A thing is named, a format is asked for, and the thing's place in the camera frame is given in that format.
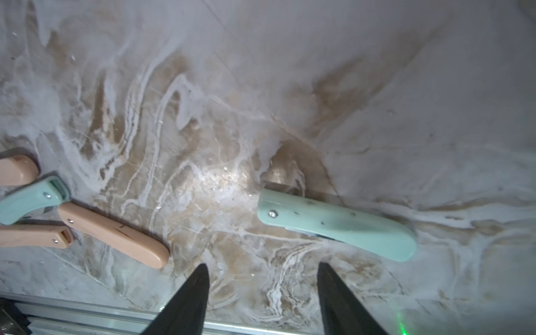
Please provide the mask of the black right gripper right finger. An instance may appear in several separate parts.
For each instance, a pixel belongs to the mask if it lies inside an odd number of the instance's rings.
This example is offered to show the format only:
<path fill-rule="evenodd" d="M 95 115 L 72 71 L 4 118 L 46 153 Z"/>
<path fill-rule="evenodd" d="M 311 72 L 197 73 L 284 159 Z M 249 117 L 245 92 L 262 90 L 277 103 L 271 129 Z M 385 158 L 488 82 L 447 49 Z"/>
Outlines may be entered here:
<path fill-rule="evenodd" d="M 325 334 L 387 334 L 328 263 L 319 264 L 317 282 Z"/>

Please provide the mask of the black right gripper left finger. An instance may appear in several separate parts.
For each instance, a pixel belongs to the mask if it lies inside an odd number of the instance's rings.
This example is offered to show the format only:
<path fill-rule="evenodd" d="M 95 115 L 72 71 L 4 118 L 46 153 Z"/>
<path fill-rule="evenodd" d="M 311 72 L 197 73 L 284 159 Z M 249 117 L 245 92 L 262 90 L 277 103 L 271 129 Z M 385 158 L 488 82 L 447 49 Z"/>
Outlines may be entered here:
<path fill-rule="evenodd" d="M 209 271 L 197 266 L 141 335 L 202 334 L 209 297 Z"/>

